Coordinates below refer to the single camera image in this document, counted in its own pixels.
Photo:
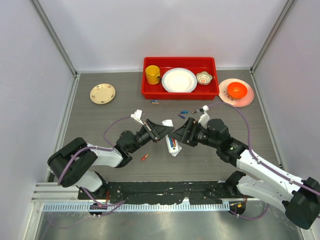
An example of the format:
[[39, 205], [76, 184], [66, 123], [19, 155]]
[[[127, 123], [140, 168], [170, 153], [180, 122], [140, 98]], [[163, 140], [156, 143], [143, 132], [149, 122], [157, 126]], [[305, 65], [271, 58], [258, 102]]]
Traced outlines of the white remote control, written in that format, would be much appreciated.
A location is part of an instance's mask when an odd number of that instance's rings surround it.
[[[166, 127], [173, 127], [173, 121], [171, 119], [166, 119], [162, 121], [162, 125]], [[182, 147], [178, 144], [178, 141], [168, 135], [165, 136], [168, 152], [176, 157], [182, 150]]]

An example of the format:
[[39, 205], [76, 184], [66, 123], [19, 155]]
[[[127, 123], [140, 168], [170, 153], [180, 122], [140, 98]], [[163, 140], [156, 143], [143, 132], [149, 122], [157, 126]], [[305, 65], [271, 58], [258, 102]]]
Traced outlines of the white battery cover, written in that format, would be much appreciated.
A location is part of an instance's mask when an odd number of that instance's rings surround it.
[[181, 150], [182, 150], [182, 148], [179, 146], [179, 147], [177, 147], [177, 148], [174, 150], [173, 153], [171, 153], [171, 155], [172, 155], [173, 157], [176, 157]]

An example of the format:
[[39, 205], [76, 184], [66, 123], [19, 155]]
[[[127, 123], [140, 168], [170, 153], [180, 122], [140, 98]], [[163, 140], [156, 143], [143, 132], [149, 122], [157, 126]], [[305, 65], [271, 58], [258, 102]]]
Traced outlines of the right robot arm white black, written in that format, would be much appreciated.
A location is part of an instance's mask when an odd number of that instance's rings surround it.
[[169, 137], [191, 147], [198, 144], [212, 147], [222, 161], [237, 167], [239, 170], [226, 180], [225, 190], [230, 197], [242, 194], [262, 200], [305, 230], [320, 217], [317, 180], [295, 176], [263, 159], [248, 145], [232, 137], [221, 119], [210, 119], [203, 127], [190, 117]]

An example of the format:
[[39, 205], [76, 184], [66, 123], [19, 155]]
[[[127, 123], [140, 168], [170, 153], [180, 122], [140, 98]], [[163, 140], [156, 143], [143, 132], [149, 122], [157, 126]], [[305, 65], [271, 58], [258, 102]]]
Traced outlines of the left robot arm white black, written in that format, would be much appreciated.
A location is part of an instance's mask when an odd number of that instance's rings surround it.
[[77, 137], [50, 156], [47, 164], [58, 178], [58, 185], [85, 188], [93, 198], [100, 200], [107, 188], [104, 179], [90, 171], [92, 166], [123, 168], [133, 159], [131, 154], [150, 141], [159, 142], [173, 130], [172, 125], [160, 125], [147, 119], [138, 132], [123, 131], [111, 148], [92, 145]]

